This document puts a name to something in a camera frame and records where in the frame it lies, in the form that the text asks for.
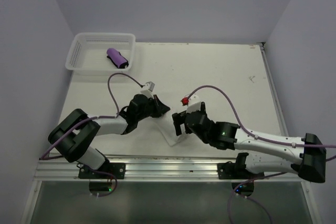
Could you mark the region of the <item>white towel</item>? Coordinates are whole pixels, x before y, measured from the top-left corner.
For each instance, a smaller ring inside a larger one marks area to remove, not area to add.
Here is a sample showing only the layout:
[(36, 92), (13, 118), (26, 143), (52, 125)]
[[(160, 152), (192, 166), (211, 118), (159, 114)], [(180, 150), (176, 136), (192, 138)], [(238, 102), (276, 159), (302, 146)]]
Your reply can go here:
[(177, 109), (170, 109), (162, 117), (153, 119), (154, 123), (157, 125), (168, 146), (170, 147), (185, 141), (188, 137), (188, 135), (185, 133), (184, 128), (182, 128), (183, 130), (181, 135), (176, 135), (176, 130), (172, 118), (172, 115), (174, 113), (177, 113)]

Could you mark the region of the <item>purple and black towel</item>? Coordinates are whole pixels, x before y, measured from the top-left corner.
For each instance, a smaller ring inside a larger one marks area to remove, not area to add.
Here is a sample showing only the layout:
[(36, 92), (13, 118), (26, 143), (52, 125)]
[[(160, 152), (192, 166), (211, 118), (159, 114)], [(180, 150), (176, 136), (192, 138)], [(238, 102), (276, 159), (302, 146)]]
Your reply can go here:
[(125, 57), (114, 48), (107, 49), (107, 58), (117, 69), (125, 69), (129, 66), (129, 62)]

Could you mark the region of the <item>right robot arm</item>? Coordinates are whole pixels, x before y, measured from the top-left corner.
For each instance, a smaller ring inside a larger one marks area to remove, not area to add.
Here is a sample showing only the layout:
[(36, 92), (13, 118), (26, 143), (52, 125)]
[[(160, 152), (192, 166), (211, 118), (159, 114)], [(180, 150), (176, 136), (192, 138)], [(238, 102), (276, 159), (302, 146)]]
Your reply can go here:
[(325, 182), (326, 148), (311, 133), (305, 137), (282, 137), (244, 129), (229, 122), (214, 122), (207, 116), (205, 103), (195, 111), (172, 115), (176, 135), (195, 134), (203, 143), (218, 150), (239, 150), (228, 170), (240, 178), (265, 172), (292, 173), (313, 183)]

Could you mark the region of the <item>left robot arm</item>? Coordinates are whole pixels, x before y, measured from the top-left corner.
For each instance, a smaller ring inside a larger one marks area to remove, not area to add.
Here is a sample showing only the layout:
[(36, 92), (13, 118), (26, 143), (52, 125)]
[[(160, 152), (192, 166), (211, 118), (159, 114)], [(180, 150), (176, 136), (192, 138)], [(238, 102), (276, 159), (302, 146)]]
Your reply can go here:
[(91, 143), (99, 135), (126, 135), (134, 131), (146, 118), (160, 119), (170, 107), (157, 95), (151, 98), (136, 94), (129, 105), (117, 116), (89, 116), (82, 109), (73, 110), (48, 136), (51, 149), (55, 148), (68, 162), (77, 162), (90, 168), (97, 178), (109, 172), (107, 158)]

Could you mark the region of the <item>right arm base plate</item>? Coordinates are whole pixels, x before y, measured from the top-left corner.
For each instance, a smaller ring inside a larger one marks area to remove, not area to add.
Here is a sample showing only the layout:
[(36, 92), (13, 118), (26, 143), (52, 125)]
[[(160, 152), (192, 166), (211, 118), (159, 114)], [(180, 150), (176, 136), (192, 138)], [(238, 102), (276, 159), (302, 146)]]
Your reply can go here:
[(264, 173), (252, 173), (247, 170), (243, 162), (225, 162), (217, 164), (219, 179), (252, 179), (263, 177)]

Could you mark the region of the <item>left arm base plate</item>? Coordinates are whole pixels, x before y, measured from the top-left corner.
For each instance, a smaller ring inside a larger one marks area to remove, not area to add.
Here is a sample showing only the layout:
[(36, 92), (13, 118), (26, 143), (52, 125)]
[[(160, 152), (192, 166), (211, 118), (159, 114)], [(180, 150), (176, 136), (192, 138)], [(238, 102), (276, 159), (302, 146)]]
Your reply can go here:
[(78, 178), (80, 179), (108, 179), (111, 178), (109, 174), (115, 176), (116, 179), (124, 179), (125, 176), (125, 163), (104, 163), (96, 170), (82, 165), (79, 167)]

